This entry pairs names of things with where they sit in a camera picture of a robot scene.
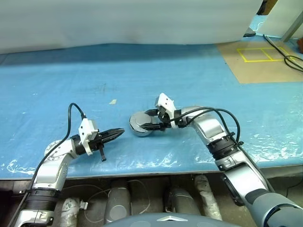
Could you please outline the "dark grey rounded shape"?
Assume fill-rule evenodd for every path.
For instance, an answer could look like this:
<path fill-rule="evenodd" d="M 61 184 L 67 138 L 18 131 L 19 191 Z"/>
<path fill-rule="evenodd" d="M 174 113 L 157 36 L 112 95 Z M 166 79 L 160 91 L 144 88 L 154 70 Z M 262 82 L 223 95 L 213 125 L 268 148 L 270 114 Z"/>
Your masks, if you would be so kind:
<path fill-rule="evenodd" d="M 104 224 L 131 215 L 131 195 L 126 180 L 114 180 L 107 196 Z"/>
<path fill-rule="evenodd" d="M 194 198 L 183 188 L 168 189 L 164 199 L 164 210 L 172 213 L 201 215 Z"/>

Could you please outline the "brown cardboard sheet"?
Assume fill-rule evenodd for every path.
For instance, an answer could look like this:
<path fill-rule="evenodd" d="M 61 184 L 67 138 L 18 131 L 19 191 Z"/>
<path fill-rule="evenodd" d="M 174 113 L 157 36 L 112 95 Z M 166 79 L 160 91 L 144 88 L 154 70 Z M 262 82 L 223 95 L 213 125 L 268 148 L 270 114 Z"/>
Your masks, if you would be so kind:
<path fill-rule="evenodd" d="M 266 41 L 237 41 L 216 46 L 239 83 L 303 82 L 303 72 L 288 67 L 284 60 L 246 63 L 237 52 L 238 48 L 273 47 Z"/>

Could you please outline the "white wrapped bundle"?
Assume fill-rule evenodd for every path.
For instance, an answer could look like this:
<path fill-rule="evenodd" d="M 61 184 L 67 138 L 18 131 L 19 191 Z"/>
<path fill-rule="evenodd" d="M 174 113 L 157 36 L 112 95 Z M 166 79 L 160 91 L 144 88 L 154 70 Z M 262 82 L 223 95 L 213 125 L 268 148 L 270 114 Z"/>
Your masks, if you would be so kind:
<path fill-rule="evenodd" d="M 59 227 L 77 227 L 77 216 L 80 210 L 79 198 L 70 197 L 65 199 Z"/>

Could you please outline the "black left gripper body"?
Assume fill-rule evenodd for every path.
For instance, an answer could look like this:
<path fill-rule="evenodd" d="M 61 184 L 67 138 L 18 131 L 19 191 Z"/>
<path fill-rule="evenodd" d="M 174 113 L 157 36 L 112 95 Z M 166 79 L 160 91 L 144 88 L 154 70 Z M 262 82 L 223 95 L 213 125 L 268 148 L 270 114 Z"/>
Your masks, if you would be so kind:
<path fill-rule="evenodd" d="M 106 161 L 106 156 L 103 151 L 104 144 L 105 144 L 105 134 L 101 133 L 101 132 L 99 132 L 95 136 L 95 138 L 89 142 L 89 147 L 90 147 L 91 151 L 98 150 L 100 152 L 102 162 Z"/>

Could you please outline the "aluminium frame post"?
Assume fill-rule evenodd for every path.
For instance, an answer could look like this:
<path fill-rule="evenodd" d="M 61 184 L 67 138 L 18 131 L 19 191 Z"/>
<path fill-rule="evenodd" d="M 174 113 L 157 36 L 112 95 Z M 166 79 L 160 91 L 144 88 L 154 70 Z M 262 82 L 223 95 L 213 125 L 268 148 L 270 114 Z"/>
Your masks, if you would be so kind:
<path fill-rule="evenodd" d="M 287 42 L 303 23 L 303 0 L 287 0 L 286 22 L 287 30 L 283 34 L 281 41 Z"/>

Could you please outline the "white wrapped table leg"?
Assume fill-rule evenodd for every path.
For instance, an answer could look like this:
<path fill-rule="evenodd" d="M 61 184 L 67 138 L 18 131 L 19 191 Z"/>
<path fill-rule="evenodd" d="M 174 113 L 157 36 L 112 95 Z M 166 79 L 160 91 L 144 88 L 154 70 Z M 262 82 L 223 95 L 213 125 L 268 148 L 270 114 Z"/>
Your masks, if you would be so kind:
<path fill-rule="evenodd" d="M 210 183 L 204 174 L 194 177 L 195 187 L 201 198 L 204 213 L 207 217 L 222 220 L 218 202 L 213 194 Z"/>

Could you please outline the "yellow tape squares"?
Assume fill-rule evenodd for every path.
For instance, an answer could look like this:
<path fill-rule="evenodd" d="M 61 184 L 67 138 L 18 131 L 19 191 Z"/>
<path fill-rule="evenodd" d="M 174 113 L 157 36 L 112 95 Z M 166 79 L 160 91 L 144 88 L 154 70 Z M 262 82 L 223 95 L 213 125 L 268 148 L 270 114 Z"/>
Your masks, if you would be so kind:
<path fill-rule="evenodd" d="M 246 63 L 278 62 L 284 59 L 273 47 L 238 48 L 237 52 Z"/>

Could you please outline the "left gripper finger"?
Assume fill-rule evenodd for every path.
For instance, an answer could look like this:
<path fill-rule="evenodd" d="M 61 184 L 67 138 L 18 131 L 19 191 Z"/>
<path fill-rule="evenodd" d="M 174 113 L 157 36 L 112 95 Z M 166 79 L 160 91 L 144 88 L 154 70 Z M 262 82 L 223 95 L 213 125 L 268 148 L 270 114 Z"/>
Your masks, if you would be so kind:
<path fill-rule="evenodd" d="M 123 128 L 115 128 L 115 129 L 109 129 L 106 131 L 101 132 L 101 137 L 107 138 L 107 137 L 112 137 L 116 138 L 122 135 L 125 132 L 125 129 Z"/>
<path fill-rule="evenodd" d="M 108 143 L 110 141 L 113 141 L 121 135 L 122 135 L 121 133 L 113 133 L 113 134 L 106 135 L 104 137 L 104 143 Z"/>

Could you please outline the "white board panel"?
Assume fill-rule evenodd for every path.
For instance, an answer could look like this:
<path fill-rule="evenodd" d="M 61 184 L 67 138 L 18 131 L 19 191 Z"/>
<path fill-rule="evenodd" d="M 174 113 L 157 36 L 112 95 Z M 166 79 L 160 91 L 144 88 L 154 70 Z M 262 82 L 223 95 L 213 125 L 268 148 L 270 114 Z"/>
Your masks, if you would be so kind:
<path fill-rule="evenodd" d="M 303 12 L 303 0 L 277 0 L 257 33 L 282 37 Z"/>

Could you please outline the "blue plastic table cover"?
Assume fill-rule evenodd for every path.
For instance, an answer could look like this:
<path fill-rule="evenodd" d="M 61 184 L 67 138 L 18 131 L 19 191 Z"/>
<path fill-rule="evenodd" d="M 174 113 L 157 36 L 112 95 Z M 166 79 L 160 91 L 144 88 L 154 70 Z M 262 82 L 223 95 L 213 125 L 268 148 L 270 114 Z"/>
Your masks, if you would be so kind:
<path fill-rule="evenodd" d="M 175 106 L 231 111 L 259 167 L 303 165 L 303 83 L 241 84 L 214 45 L 121 45 L 0 55 L 0 180 L 29 179 L 45 148 L 67 132 L 76 103 L 100 130 L 123 128 L 70 178 L 216 171 L 192 128 L 135 136 L 130 116 L 165 93 Z M 109 102 L 116 99 L 115 105 Z"/>

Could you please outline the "grey robot torso silver diamond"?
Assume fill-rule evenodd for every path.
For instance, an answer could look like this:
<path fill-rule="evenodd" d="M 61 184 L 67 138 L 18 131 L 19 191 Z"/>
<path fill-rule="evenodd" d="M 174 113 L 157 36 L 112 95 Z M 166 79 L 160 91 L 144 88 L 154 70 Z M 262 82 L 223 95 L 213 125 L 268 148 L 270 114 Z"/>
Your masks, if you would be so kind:
<path fill-rule="evenodd" d="M 221 220 L 181 213 L 144 213 L 128 216 L 103 227 L 240 227 Z"/>

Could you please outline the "silver ribbed motor lid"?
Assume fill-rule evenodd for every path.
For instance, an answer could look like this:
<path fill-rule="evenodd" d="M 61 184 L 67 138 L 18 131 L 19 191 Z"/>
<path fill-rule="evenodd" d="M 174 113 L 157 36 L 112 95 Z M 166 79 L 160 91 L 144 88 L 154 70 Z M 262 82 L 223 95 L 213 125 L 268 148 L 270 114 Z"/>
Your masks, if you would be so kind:
<path fill-rule="evenodd" d="M 137 132 L 143 133 L 146 132 L 146 129 L 143 129 L 142 126 L 146 123 L 154 123 L 154 119 L 146 114 L 144 111 L 136 112 L 131 115 L 129 119 L 130 127 Z"/>

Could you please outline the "white backdrop sheet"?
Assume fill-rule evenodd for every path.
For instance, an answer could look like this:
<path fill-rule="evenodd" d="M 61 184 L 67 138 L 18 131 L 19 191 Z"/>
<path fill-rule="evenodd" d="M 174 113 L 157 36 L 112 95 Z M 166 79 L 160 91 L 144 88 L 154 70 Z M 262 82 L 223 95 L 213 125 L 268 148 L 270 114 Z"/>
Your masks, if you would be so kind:
<path fill-rule="evenodd" d="M 240 40 L 263 0 L 0 0 L 0 54 Z"/>

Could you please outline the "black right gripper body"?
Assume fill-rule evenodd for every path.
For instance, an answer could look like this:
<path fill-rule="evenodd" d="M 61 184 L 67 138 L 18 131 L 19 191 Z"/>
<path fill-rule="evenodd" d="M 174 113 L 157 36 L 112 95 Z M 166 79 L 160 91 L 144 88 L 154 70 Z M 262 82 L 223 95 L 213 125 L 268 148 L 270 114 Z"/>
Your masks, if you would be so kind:
<path fill-rule="evenodd" d="M 160 130 L 164 131 L 167 128 L 170 128 L 170 117 L 166 112 L 166 109 L 162 106 L 159 107 L 158 118 L 160 120 Z"/>

